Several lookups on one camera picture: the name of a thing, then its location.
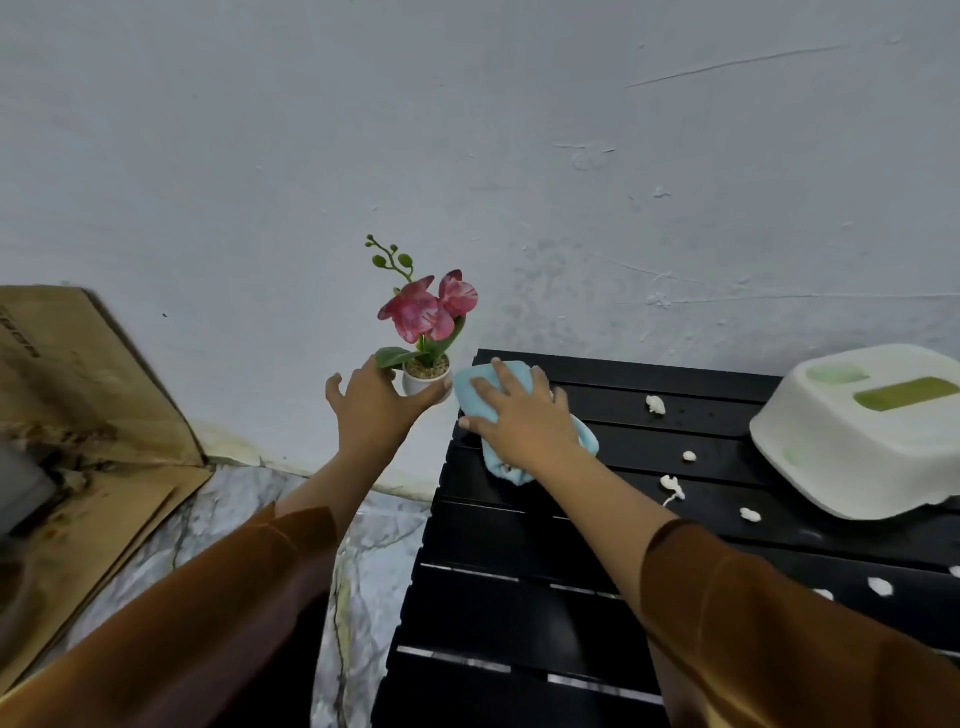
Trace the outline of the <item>person's right forearm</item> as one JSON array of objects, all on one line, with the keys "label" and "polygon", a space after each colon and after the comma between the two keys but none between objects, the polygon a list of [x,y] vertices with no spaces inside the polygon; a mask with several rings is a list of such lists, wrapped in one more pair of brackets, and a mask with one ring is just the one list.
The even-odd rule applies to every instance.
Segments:
[{"label": "person's right forearm", "polygon": [[531,461],[709,728],[960,728],[960,670],[678,519],[574,444]]}]

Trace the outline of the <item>pink orchid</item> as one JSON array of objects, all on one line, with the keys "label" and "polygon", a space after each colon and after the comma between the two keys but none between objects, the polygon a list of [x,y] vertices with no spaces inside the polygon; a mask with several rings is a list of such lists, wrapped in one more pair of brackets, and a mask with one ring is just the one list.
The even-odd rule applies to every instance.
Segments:
[{"label": "pink orchid", "polygon": [[373,251],[371,262],[379,270],[402,277],[403,285],[392,290],[377,318],[390,322],[403,346],[384,346],[374,355],[382,371],[399,372],[402,394],[412,397],[435,383],[452,386],[450,348],[462,334],[470,314],[479,304],[474,285],[460,270],[418,277],[413,257],[396,245],[383,245],[369,234],[365,247]]}]

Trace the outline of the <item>scattered white foam bits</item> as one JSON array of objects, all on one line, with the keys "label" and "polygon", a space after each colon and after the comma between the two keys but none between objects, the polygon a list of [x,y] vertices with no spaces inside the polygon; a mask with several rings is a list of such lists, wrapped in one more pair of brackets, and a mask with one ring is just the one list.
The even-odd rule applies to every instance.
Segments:
[{"label": "scattered white foam bits", "polygon": [[960,513],[922,509],[879,522],[830,516],[765,464],[745,437],[690,430],[690,415],[719,423],[704,399],[642,395],[644,426],[631,433],[650,497],[738,548],[768,559],[835,601],[842,592],[878,600],[917,596],[914,583],[960,592]]}]

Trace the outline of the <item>white plastic box green patches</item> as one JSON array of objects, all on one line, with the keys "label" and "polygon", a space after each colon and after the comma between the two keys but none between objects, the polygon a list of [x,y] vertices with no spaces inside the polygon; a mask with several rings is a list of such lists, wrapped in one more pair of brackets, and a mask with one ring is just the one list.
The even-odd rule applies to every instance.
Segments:
[{"label": "white plastic box green patches", "polygon": [[802,362],[752,418],[750,438],[838,518],[942,505],[960,497],[960,360],[886,344]]}]

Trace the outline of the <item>person's left forearm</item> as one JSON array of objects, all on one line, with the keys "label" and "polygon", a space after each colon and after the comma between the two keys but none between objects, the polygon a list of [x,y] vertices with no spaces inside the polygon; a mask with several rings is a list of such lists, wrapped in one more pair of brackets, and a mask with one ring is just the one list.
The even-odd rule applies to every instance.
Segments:
[{"label": "person's left forearm", "polygon": [[0,699],[0,728],[311,728],[337,552],[389,460],[341,449]]}]

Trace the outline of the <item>person's left hand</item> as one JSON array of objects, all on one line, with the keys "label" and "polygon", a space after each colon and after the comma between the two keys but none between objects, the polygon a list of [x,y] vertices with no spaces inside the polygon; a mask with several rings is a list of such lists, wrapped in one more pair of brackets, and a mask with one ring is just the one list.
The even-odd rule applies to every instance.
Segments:
[{"label": "person's left hand", "polygon": [[404,414],[404,394],[393,370],[378,365],[375,355],[342,383],[345,406],[334,413],[338,427],[337,459],[390,464],[419,418]]}]

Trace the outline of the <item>grey object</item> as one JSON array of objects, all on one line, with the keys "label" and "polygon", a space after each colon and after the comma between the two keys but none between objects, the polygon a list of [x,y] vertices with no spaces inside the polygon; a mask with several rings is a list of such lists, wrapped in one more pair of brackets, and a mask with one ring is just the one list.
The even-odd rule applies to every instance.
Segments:
[{"label": "grey object", "polygon": [[57,485],[27,449],[0,439],[0,537],[51,502]]}]

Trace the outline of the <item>upright brown cardboard sheet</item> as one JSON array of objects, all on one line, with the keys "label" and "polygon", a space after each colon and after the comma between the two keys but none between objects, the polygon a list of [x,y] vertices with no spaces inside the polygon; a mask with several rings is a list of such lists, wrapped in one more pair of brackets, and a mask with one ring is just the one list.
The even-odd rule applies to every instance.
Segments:
[{"label": "upright brown cardboard sheet", "polygon": [[0,285],[0,436],[95,463],[204,464],[179,409],[79,287]]}]

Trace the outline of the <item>person's right hand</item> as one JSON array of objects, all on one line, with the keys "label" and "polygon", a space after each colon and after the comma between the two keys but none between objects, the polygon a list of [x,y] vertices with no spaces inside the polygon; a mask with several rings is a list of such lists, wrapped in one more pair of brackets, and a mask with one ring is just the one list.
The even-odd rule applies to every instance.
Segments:
[{"label": "person's right hand", "polygon": [[474,377],[471,385],[497,416],[497,434],[482,439],[510,467],[548,484],[597,465],[580,443],[570,412],[554,404],[553,389],[541,368],[532,368],[528,398],[491,399],[494,384],[483,378]]}]

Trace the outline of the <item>flat stained brown cardboard sheet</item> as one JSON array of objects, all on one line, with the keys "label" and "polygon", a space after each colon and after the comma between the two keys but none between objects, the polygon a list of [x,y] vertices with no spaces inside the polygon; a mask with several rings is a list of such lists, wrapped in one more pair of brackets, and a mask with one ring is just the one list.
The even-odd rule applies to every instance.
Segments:
[{"label": "flat stained brown cardboard sheet", "polygon": [[113,465],[42,519],[22,545],[23,566],[0,565],[0,696],[212,477],[208,467]]}]

